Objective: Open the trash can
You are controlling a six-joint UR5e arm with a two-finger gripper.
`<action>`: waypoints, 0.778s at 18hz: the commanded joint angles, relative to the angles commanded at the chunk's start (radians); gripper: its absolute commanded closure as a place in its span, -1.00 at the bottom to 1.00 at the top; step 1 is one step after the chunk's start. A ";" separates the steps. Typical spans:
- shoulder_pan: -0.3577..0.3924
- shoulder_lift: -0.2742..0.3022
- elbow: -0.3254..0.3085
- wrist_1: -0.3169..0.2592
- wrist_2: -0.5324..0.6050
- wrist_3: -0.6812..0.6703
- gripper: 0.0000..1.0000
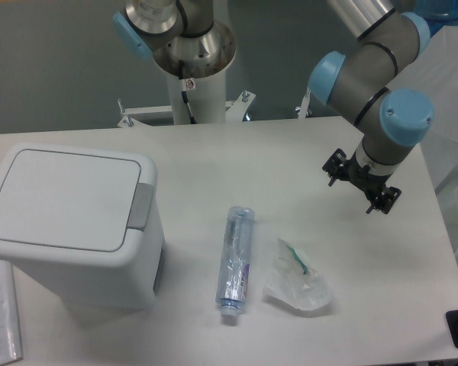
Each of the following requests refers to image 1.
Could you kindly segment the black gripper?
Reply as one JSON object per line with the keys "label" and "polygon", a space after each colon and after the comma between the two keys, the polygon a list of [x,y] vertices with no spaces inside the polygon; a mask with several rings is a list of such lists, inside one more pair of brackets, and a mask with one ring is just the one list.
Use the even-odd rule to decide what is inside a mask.
{"label": "black gripper", "polygon": [[349,181],[360,189],[370,202],[366,210],[370,214],[373,210],[388,214],[402,191],[396,187],[385,186],[385,176],[372,175],[370,167],[363,167],[358,163],[355,155],[347,161],[347,155],[342,149],[336,149],[323,164],[322,170],[329,178],[328,186],[332,187],[336,181]]}

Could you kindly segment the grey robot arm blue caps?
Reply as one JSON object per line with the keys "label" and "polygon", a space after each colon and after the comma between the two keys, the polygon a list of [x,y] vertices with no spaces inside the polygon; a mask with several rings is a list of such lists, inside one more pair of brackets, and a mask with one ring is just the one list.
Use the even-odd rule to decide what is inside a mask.
{"label": "grey robot arm blue caps", "polygon": [[348,181],[362,191],[369,211],[388,214],[401,190],[386,182],[421,142],[434,121],[434,106],[421,91],[388,84],[425,50],[427,22],[401,13],[390,1],[328,3],[360,44],[352,55],[337,51],[312,70],[308,89],[363,135],[348,157],[337,149],[324,163],[330,182]]}

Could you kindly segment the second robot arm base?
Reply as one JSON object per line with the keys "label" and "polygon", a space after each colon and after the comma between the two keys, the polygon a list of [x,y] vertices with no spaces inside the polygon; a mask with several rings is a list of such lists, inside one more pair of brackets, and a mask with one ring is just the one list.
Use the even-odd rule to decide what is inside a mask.
{"label": "second robot arm base", "polygon": [[133,54],[178,79],[216,75],[236,56],[235,36],[215,19],[213,1],[126,1],[112,21]]}

